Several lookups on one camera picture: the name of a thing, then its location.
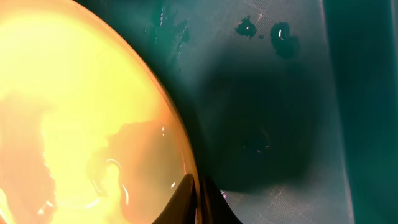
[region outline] wet spot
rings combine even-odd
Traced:
[[[270,37],[277,55],[284,59],[292,59],[298,55],[300,50],[299,39],[290,36],[288,23],[275,24],[271,29]]]
[[[250,16],[241,20],[241,23],[235,28],[235,31],[240,35],[252,38],[257,32],[256,26],[250,22]]]

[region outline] scratched surface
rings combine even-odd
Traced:
[[[199,171],[223,189],[243,223],[353,223],[322,0],[79,2],[116,29],[164,83]],[[280,22],[287,34],[272,37]],[[286,36],[292,44],[278,41]],[[301,96],[306,89],[316,99]],[[288,121],[279,116],[306,103],[316,121],[303,115],[308,122],[298,125],[295,113]],[[274,134],[282,125],[295,127],[294,134]],[[291,137],[306,141],[310,159],[283,144]],[[305,169],[297,163],[303,158]],[[295,169],[299,183],[291,178]]]

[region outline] liquid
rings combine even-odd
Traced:
[[[0,2],[0,223],[152,223],[186,173],[176,112],[113,30],[72,1]]]

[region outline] teal surface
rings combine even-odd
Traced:
[[[78,2],[153,69],[243,223],[354,222],[322,1]]]

